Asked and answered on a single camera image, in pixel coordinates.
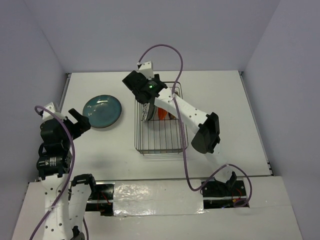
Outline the red plate with teal flower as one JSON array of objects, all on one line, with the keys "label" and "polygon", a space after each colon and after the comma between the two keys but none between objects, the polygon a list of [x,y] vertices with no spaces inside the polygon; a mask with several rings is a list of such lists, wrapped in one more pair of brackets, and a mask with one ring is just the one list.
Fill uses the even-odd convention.
[{"label": "red plate with teal flower", "polygon": [[94,129],[98,129],[98,130],[104,130],[104,129],[107,129],[107,128],[109,128],[110,126],[112,126],[112,125],[93,125],[93,126],[91,126],[92,128],[94,128]]}]

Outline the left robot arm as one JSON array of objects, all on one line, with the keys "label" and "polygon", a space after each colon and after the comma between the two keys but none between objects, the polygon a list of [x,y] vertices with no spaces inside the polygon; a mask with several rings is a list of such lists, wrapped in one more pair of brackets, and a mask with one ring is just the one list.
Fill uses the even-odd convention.
[{"label": "left robot arm", "polygon": [[36,168],[44,194],[45,214],[30,239],[43,228],[44,240],[87,240],[87,201],[97,196],[98,186],[90,173],[71,175],[76,155],[74,140],[91,129],[89,119],[72,108],[68,112],[77,121],[73,123],[53,103],[37,105],[34,110],[42,118],[42,143]]}]

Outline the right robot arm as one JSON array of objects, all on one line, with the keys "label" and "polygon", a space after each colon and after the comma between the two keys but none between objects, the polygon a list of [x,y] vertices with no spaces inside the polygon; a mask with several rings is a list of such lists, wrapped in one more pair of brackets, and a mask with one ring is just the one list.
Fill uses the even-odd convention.
[{"label": "right robot arm", "polygon": [[228,196],[235,189],[236,173],[219,156],[220,122],[216,113],[203,112],[174,93],[174,87],[168,87],[156,74],[148,79],[138,71],[130,72],[122,82],[134,94],[140,104],[150,104],[174,115],[181,121],[180,127],[186,126],[194,133],[191,146],[210,161],[215,172],[209,177],[218,182],[217,190]]}]

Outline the speckled white plate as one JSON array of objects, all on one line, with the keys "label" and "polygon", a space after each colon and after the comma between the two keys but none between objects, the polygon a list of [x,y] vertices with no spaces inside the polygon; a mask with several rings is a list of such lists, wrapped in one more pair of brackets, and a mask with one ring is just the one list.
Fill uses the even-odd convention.
[{"label": "speckled white plate", "polygon": [[141,109],[141,120],[143,122],[148,120],[148,114],[149,114],[149,103],[145,103],[142,105],[142,109]]}]

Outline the dark green plate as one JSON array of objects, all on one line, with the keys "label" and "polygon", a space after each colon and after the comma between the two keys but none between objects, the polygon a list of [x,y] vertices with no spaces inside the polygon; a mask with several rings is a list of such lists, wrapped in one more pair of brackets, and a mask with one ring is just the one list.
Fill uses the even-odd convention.
[{"label": "dark green plate", "polygon": [[91,98],[83,107],[82,115],[87,117],[92,128],[102,129],[115,124],[122,114],[120,101],[108,94]]}]

